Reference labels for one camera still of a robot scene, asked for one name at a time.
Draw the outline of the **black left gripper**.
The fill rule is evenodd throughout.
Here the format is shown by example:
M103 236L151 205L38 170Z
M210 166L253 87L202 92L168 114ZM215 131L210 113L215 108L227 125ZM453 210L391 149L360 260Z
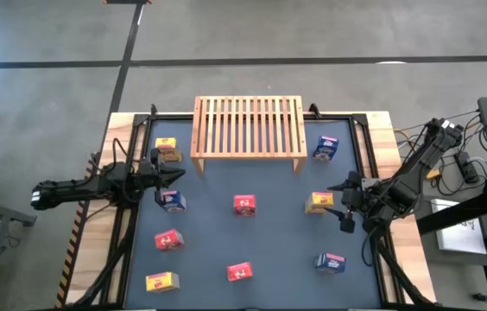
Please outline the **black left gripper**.
M155 188L155 202L163 204L161 190L169 188L175 181L186 173L183 168L172 168L164 164L161 158L161 152L157 148L149 151L149 157L140 162L138 174L139 181L144 188Z

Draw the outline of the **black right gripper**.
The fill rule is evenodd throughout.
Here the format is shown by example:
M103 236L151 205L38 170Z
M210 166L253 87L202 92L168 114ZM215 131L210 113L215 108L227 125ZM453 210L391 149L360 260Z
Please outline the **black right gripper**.
M362 205L361 186L362 176L358 172L351 171L346 181L327 188L330 191L343 191L341 202L346 207L345 213L325 207L326 212L335 215L341 221L340 230L343 232L353 233L355 231L356 222L353 219L353 214L358 212Z

